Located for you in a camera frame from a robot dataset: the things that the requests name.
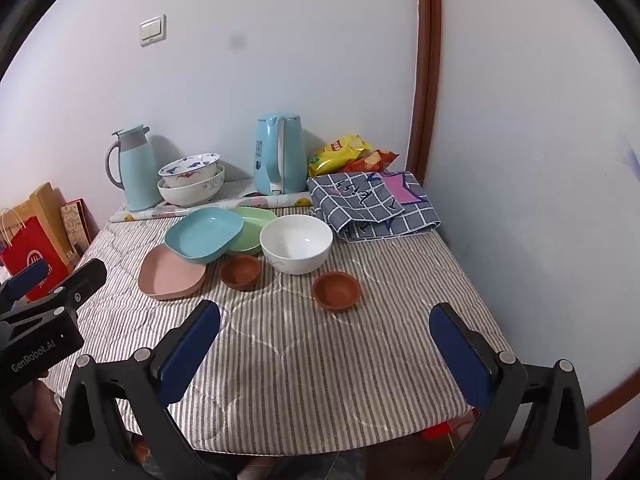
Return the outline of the pink square plate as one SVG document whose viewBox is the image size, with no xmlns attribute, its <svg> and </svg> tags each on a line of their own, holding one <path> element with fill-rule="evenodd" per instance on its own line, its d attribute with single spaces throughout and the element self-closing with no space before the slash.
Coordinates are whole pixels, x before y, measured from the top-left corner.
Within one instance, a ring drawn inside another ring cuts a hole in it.
<svg viewBox="0 0 640 480">
<path fill-rule="evenodd" d="M 138 287 L 153 299 L 175 300 L 197 292 L 205 278 L 204 264 L 186 261 L 166 245 L 158 245 L 142 261 Z"/>
</svg>

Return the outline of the blue square plate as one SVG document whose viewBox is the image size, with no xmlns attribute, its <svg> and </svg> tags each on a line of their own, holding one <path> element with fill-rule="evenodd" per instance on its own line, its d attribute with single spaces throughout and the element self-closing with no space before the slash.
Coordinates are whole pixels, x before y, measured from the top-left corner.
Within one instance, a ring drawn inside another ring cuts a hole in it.
<svg viewBox="0 0 640 480">
<path fill-rule="evenodd" d="M 228 209 L 208 207 L 191 212 L 165 234 L 164 244 L 186 261 L 209 264 L 240 237 L 244 220 Z"/>
</svg>

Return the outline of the brown small bowl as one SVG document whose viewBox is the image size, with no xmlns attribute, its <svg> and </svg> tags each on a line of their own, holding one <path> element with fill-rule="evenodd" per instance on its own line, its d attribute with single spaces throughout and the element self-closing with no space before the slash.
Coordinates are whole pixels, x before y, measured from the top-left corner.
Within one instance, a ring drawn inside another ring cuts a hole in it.
<svg viewBox="0 0 640 480">
<path fill-rule="evenodd" d="M 356 306 L 361 287 L 352 275 L 345 272 L 326 272 L 314 280 L 311 287 L 314 301 L 329 312 L 343 312 Z"/>
<path fill-rule="evenodd" d="M 221 267 L 221 281 L 234 290 L 252 289 L 258 282 L 262 265 L 253 256 L 237 255 L 229 258 Z"/>
</svg>

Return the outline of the green square plate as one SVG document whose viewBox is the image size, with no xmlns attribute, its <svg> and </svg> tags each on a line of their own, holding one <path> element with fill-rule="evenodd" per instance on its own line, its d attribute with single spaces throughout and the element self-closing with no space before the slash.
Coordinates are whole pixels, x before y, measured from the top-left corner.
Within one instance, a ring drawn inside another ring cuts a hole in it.
<svg viewBox="0 0 640 480">
<path fill-rule="evenodd" d="M 228 249 L 229 255 L 254 256 L 262 250 L 260 232 L 264 226 L 277 219 L 277 215 L 270 209 L 254 207 L 234 207 L 231 211 L 243 219 L 243 229 L 240 237 Z"/>
</svg>

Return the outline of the white ceramic bowl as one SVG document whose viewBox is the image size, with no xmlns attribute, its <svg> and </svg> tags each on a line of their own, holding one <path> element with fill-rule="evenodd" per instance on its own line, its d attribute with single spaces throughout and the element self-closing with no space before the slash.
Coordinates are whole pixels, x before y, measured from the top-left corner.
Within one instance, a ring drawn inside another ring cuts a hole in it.
<svg viewBox="0 0 640 480">
<path fill-rule="evenodd" d="M 308 214 L 288 214 L 270 221 L 259 234 L 262 253 L 280 273 L 304 275 L 318 270 L 333 244 L 332 229 Z"/>
</svg>

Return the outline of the red paper bag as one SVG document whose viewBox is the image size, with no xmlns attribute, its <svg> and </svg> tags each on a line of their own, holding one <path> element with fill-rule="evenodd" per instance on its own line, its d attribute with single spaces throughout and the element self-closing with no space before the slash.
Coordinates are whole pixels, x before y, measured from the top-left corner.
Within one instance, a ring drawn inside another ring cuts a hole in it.
<svg viewBox="0 0 640 480">
<path fill-rule="evenodd" d="M 43 298 L 68 277 L 67 266 L 54 249 L 36 217 L 29 217 L 1 251 L 1 261 L 15 275 L 32 263 L 47 263 L 47 276 L 26 292 L 29 301 Z"/>
</svg>

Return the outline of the patterned small box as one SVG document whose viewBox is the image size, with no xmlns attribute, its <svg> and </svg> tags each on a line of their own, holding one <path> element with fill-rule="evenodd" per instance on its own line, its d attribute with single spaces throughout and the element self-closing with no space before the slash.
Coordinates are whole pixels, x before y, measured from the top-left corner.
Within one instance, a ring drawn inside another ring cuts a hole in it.
<svg viewBox="0 0 640 480">
<path fill-rule="evenodd" d="M 70 246 L 78 255 L 82 255 L 88 250 L 93 239 L 84 200 L 80 198 L 65 203 L 60 208 L 60 215 Z"/>
</svg>

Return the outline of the brown cardboard box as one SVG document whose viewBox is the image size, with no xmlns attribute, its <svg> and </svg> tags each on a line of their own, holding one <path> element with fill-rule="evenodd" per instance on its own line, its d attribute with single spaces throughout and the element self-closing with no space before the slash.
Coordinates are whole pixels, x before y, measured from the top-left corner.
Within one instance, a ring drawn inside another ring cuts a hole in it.
<svg viewBox="0 0 640 480">
<path fill-rule="evenodd" d="M 64 205 L 61 192 L 46 182 L 36 188 L 29 199 L 16 206 L 1 209 L 1 240 L 9 244 L 21 225 L 30 217 L 36 217 L 46 232 L 56 253 L 68 270 L 73 269 L 70 258 L 74 250 L 68 240 L 61 217 L 60 208 Z"/>
</svg>

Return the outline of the light blue thermos jug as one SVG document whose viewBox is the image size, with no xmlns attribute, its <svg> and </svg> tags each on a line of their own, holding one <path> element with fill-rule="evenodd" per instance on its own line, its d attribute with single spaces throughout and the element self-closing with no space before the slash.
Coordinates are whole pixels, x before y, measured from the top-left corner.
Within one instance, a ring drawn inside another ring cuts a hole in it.
<svg viewBox="0 0 640 480">
<path fill-rule="evenodd" d="M 130 211 L 155 207 L 162 201 L 157 188 L 158 166 L 146 134 L 150 128 L 140 125 L 113 133 L 116 138 L 105 155 L 107 179 L 124 191 Z"/>
</svg>

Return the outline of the white grey-patterned large bowl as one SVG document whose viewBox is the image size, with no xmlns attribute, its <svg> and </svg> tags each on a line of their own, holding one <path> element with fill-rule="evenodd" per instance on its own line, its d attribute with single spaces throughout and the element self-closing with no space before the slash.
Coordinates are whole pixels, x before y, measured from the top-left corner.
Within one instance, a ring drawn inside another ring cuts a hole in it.
<svg viewBox="0 0 640 480">
<path fill-rule="evenodd" d="M 224 184 L 224 166 L 219 166 L 216 174 L 201 182 L 170 188 L 163 179 L 157 182 L 160 196 L 168 204 L 192 207 L 210 202 Z"/>
</svg>

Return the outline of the blue patterned porcelain bowl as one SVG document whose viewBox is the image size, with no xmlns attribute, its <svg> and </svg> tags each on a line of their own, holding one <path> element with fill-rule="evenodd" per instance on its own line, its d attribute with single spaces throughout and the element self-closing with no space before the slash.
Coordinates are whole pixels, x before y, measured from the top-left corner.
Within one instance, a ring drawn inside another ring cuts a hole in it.
<svg viewBox="0 0 640 480">
<path fill-rule="evenodd" d="M 181 188 L 213 177 L 219 161 L 217 153 L 186 156 L 163 166 L 157 174 L 170 188 Z"/>
</svg>

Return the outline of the grey checkered folded cloth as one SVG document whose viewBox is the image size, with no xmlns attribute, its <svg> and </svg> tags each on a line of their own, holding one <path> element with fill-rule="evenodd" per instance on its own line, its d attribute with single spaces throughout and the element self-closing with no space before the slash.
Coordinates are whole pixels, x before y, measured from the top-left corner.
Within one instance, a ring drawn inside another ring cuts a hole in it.
<svg viewBox="0 0 640 480">
<path fill-rule="evenodd" d="M 440 226 L 409 171 L 324 174 L 307 181 L 314 214 L 347 243 L 414 235 Z"/>
</svg>

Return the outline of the red snack bag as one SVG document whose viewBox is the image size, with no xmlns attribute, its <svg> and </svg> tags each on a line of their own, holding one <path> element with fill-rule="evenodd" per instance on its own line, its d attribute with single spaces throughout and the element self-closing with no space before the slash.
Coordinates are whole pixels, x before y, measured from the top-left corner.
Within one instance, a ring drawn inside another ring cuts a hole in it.
<svg viewBox="0 0 640 480">
<path fill-rule="evenodd" d="M 341 172 L 380 172 L 386 170 L 398 155 L 391 151 L 374 150 L 353 162 L 348 162 Z"/>
</svg>

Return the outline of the yellow chips bag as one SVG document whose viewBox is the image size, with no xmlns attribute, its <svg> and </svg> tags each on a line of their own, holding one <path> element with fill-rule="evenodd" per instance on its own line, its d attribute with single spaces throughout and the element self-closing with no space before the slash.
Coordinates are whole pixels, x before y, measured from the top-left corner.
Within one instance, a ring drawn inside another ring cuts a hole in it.
<svg viewBox="0 0 640 480">
<path fill-rule="evenodd" d="M 312 154 L 308 160 L 308 176 L 317 177 L 337 172 L 370 149 L 371 145 L 356 134 L 342 136 Z"/>
</svg>

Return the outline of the white wall switch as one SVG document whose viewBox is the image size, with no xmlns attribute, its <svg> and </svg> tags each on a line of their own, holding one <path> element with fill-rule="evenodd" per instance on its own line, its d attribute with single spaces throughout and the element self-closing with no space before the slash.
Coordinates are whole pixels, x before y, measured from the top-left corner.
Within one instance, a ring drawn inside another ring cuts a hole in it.
<svg viewBox="0 0 640 480">
<path fill-rule="evenodd" d="M 139 24 L 139 44 L 147 47 L 166 39 L 166 15 L 160 14 Z"/>
</svg>

